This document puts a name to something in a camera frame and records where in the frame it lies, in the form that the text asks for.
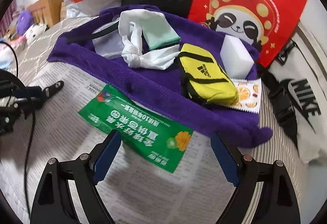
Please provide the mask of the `green snack packet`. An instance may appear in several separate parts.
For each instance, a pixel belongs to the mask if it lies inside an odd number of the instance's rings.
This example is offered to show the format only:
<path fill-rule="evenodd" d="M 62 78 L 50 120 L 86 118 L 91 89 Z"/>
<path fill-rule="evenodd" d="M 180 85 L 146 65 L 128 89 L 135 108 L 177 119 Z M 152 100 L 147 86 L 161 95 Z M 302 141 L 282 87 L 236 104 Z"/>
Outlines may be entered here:
<path fill-rule="evenodd" d="M 135 153 L 173 173 L 180 163 L 193 130 L 142 108 L 107 84 L 79 115 L 102 132 L 117 130 Z"/>

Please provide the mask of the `orange slice snack packet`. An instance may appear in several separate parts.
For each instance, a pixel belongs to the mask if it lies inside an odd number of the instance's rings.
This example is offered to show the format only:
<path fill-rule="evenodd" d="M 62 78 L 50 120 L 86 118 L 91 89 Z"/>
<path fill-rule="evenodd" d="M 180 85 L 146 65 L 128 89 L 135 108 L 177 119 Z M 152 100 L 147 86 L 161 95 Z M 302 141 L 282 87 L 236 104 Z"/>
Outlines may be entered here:
<path fill-rule="evenodd" d="M 238 90 L 238 101 L 228 108 L 259 114 L 262 97 L 262 80 L 232 79 Z"/>

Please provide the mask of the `newspaper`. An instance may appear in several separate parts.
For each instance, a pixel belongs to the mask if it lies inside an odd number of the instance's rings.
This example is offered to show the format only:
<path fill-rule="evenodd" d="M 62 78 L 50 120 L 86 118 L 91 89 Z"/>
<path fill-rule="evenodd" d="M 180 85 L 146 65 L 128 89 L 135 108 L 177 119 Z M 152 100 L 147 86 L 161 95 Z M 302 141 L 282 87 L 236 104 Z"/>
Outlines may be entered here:
<path fill-rule="evenodd" d="M 20 63 L 10 71 L 29 86 L 63 81 L 63 89 L 32 118 L 20 117 L 1 137 L 1 191 L 23 223 L 50 158 L 76 159 L 106 135 L 79 111 L 104 83 L 66 63 Z M 174 173 L 148 162 L 125 144 L 97 190 L 117 223 L 215 223 L 234 192 L 224 177 L 208 137 L 194 133 Z"/>

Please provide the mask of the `plush toys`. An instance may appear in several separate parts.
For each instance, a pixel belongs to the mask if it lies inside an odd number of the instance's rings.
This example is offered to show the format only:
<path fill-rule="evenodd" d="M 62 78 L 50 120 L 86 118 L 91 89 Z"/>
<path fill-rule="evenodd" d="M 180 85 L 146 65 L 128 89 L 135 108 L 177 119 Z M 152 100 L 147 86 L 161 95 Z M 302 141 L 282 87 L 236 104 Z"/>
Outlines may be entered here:
<path fill-rule="evenodd" d="M 17 19 L 14 31 L 10 30 L 1 38 L 1 69 L 8 69 L 28 46 L 49 29 L 44 22 L 35 23 L 32 13 L 22 11 Z"/>

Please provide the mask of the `yellow Adidas sock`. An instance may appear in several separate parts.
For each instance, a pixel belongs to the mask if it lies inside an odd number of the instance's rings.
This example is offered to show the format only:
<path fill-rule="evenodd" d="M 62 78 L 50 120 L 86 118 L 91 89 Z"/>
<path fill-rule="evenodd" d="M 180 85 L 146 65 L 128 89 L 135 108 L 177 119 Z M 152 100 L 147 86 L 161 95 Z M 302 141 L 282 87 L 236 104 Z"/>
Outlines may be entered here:
<path fill-rule="evenodd" d="M 238 102 L 238 89 L 209 51 L 185 43 L 176 60 L 184 97 L 200 105 Z"/>

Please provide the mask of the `purple fleece towel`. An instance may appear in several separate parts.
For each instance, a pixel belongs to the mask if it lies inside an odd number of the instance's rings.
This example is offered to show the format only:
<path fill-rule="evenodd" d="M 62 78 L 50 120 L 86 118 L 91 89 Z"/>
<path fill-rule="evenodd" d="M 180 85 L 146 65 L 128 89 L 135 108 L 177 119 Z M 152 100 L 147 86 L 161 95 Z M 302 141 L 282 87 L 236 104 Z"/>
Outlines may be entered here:
<path fill-rule="evenodd" d="M 273 131 L 269 127 L 259 127 L 258 114 L 219 105 L 202 106 L 184 97 L 181 71 L 176 63 L 165 71 L 132 69 L 122 58 L 109 60 L 96 54 L 90 40 L 70 44 L 66 42 L 69 38 L 89 35 L 123 11 L 137 8 L 156 12 L 159 10 L 152 5 L 107 8 L 99 13 L 98 18 L 62 33 L 48 61 L 74 65 L 111 84 L 131 100 L 208 137 L 217 133 L 230 144 L 243 148 L 257 147 L 269 141 Z"/>

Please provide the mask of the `white sponge block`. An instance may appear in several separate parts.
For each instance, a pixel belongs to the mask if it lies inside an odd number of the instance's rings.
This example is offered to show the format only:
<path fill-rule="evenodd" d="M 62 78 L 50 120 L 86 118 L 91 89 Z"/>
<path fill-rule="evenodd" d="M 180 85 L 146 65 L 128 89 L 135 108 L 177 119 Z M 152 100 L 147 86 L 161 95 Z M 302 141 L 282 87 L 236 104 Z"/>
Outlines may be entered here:
<path fill-rule="evenodd" d="M 225 35 L 220 57 L 225 72 L 230 78 L 246 79 L 254 66 L 254 61 L 244 44 L 234 36 Z"/>

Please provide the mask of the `white Nike bag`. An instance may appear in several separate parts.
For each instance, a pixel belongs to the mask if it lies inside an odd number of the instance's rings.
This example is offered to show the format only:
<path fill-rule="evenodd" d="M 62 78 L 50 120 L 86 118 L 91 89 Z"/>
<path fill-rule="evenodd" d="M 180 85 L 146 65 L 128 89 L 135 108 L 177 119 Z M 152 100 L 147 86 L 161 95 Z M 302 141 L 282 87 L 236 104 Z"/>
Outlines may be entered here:
<path fill-rule="evenodd" d="M 326 54 L 302 23 L 262 70 L 278 124 L 302 162 L 326 164 Z"/>

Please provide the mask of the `white knotted cloth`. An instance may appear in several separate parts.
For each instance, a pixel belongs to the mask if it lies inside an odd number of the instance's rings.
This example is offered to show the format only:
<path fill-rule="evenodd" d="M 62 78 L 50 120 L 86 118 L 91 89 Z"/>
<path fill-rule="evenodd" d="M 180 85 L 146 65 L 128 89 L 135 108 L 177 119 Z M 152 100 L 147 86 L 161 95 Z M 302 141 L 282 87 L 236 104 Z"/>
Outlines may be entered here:
<path fill-rule="evenodd" d="M 126 36 L 132 46 L 121 56 L 130 68 L 145 68 L 162 70 L 168 69 L 180 53 L 180 42 L 150 51 L 143 37 L 142 28 L 138 23 L 149 10 L 132 9 L 120 14 L 119 33 Z"/>

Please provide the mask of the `wooden bed frame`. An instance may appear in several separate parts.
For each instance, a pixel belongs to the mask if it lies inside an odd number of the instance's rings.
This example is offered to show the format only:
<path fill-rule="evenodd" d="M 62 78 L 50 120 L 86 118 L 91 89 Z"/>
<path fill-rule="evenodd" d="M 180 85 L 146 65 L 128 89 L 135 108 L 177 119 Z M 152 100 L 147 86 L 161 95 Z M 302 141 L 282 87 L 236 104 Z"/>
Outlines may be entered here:
<path fill-rule="evenodd" d="M 38 0 L 29 5 L 27 10 L 32 14 L 35 24 L 46 24 L 49 28 L 60 21 L 60 10 L 63 0 Z"/>

